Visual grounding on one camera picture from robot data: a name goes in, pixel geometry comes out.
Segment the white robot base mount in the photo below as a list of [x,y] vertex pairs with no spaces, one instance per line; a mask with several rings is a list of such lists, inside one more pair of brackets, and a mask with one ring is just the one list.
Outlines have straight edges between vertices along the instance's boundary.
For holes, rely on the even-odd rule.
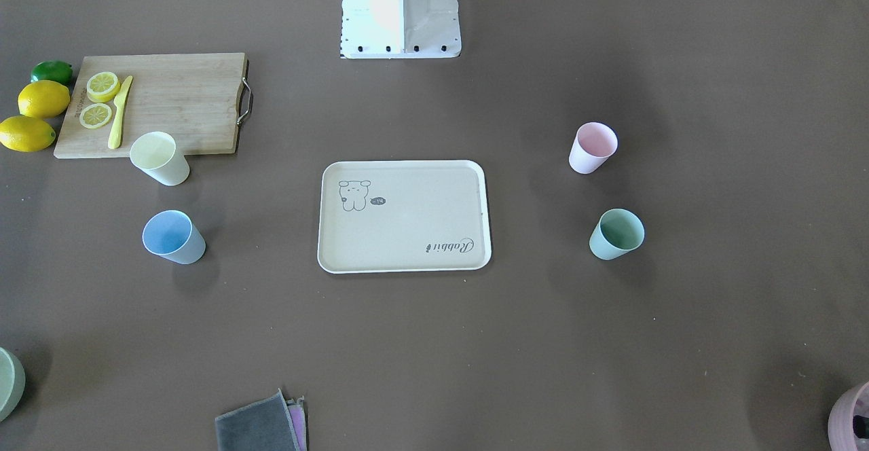
[[458,0],[342,0],[345,59],[455,58],[462,52]]

